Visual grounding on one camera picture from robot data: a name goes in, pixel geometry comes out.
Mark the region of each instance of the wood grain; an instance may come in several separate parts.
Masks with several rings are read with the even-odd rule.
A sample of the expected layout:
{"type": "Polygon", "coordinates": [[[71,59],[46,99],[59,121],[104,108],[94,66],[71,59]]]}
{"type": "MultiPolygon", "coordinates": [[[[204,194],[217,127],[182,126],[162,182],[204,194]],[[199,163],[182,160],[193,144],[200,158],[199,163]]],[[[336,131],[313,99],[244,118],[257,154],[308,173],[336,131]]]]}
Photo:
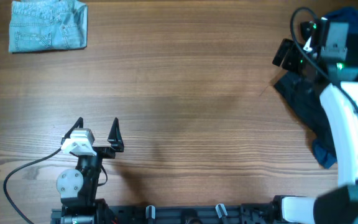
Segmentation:
{"type": "MultiPolygon", "coordinates": [[[[88,1],[88,47],[8,54],[0,0],[0,223],[23,223],[2,192],[14,168],[52,153],[79,116],[106,144],[120,119],[125,153],[105,160],[110,205],[214,205],[316,196],[336,166],[310,152],[313,133],[272,88],[271,64],[298,6],[323,15],[358,1],[88,1]]],[[[59,154],[11,178],[36,223],[60,207],[59,154]]]]}

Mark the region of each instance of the light blue denim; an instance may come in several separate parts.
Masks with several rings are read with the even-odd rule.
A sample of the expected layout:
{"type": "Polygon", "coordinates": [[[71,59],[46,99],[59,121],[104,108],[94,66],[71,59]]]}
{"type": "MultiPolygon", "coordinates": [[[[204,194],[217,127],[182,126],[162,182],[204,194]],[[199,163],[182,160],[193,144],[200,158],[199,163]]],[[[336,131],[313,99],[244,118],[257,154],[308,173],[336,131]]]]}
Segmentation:
{"type": "Polygon", "coordinates": [[[86,47],[88,7],[77,0],[12,2],[9,52],[86,47]]]}

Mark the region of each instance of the black cable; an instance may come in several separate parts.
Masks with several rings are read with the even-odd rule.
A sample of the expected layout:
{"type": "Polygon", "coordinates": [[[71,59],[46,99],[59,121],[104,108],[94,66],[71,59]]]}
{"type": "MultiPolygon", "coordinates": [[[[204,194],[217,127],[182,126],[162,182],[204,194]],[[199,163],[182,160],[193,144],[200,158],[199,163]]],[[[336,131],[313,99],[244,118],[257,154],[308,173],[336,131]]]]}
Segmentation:
{"type": "Polygon", "coordinates": [[[328,75],[327,73],[325,73],[325,71],[323,69],[321,69],[318,64],[313,61],[313,59],[311,57],[309,57],[309,55],[307,55],[302,47],[300,46],[299,42],[297,41],[296,39],[296,36],[295,36],[295,31],[294,31],[294,28],[293,28],[293,22],[295,20],[295,16],[300,12],[300,11],[308,11],[312,16],[313,16],[313,19],[314,20],[317,20],[318,17],[316,16],[316,14],[309,8],[307,7],[300,7],[298,8],[297,10],[294,11],[294,13],[292,14],[291,16],[291,21],[290,21],[290,32],[291,32],[291,36],[292,36],[292,39],[297,47],[297,49],[299,50],[299,52],[302,54],[302,56],[307,59],[307,61],[309,61],[310,65],[312,65],[320,74],[322,74],[322,76],[324,76],[328,81],[330,81],[336,88],[338,88],[338,90],[351,102],[351,105],[353,106],[354,108],[354,112],[358,115],[358,105],[355,103],[355,101],[351,98],[351,96],[349,96],[349,94],[342,89],[341,87],[341,83],[339,81],[334,81],[332,80],[328,75]]]}
{"type": "MultiPolygon", "coordinates": [[[[72,153],[72,152],[70,152],[70,154],[78,158],[78,156],[77,156],[76,154],[74,154],[74,153],[72,153]]],[[[104,183],[98,184],[98,187],[103,186],[104,184],[106,184],[106,183],[107,183],[107,179],[108,179],[108,178],[107,178],[107,172],[106,172],[106,170],[104,169],[103,165],[101,166],[101,169],[102,169],[102,171],[104,172],[104,174],[105,174],[105,176],[106,176],[106,181],[105,181],[104,183]]]]}
{"type": "Polygon", "coordinates": [[[107,172],[106,172],[106,170],[104,169],[104,167],[103,167],[103,165],[102,165],[102,170],[103,170],[103,172],[104,172],[104,174],[106,175],[106,181],[104,182],[104,183],[100,183],[100,184],[98,184],[98,187],[100,187],[100,186],[103,186],[104,184],[106,184],[107,183],[107,172]]]}
{"type": "Polygon", "coordinates": [[[31,166],[31,165],[34,165],[36,163],[39,163],[39,162],[42,162],[42,161],[45,161],[49,158],[51,158],[52,156],[58,154],[60,152],[60,148],[58,150],[56,150],[54,153],[52,153],[51,155],[47,156],[47,157],[44,157],[42,159],[39,159],[39,160],[36,160],[36,161],[33,161],[33,162],[29,162],[28,164],[24,164],[23,166],[20,166],[16,169],[14,169],[12,172],[10,172],[5,180],[4,180],[4,193],[5,193],[5,196],[7,198],[7,200],[9,201],[9,203],[12,205],[12,207],[18,212],[18,214],[27,222],[27,223],[30,223],[30,224],[34,224],[32,221],[30,221],[21,211],[20,209],[16,206],[16,204],[13,202],[13,200],[11,199],[11,196],[9,196],[8,192],[7,192],[7,189],[6,189],[6,184],[7,184],[7,181],[9,180],[9,178],[15,174],[17,171],[23,169],[23,168],[26,168],[28,166],[31,166]]]}

